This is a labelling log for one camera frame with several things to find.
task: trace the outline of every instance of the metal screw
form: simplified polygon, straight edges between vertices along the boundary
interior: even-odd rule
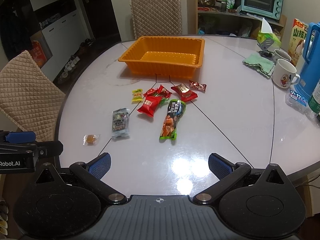
[[[202,202],[207,202],[211,199],[211,195],[209,195],[207,193],[200,193],[200,194],[196,195],[196,199],[200,200]]]
[[[108,198],[111,201],[118,202],[118,201],[121,201],[124,199],[124,195],[122,195],[120,193],[113,193],[113,194],[110,194]]]

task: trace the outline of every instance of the towel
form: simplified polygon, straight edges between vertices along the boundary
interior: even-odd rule
[[[254,68],[257,72],[264,75],[266,78],[270,78],[274,70],[273,62],[264,57],[261,57],[258,52],[252,53],[243,61],[243,64],[248,67]]]

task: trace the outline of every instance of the dark door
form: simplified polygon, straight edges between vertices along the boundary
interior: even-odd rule
[[[119,36],[111,0],[82,0],[96,39]]]

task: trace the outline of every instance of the beige chair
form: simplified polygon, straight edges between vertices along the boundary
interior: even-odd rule
[[[130,0],[135,38],[182,34],[181,0]]]
[[[51,141],[65,94],[38,68],[24,51],[0,72],[0,110],[36,140]]]

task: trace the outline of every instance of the oven door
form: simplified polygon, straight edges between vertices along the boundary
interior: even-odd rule
[[[277,18],[275,17],[275,3],[276,0],[242,0],[241,6],[243,11]]]

